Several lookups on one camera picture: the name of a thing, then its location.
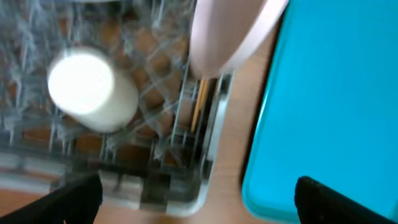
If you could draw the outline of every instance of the blue cutting board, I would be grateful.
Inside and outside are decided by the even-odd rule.
[[[291,0],[243,183],[246,208],[298,222],[307,175],[398,221],[398,1]]]

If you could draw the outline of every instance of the wooden surface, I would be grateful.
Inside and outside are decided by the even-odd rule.
[[[274,39],[275,31],[238,70],[234,78],[218,157],[203,208],[188,218],[170,218],[105,203],[101,206],[95,223],[264,223],[246,211],[241,198],[240,177]],[[0,191],[0,215],[21,208],[38,198],[38,195]]]

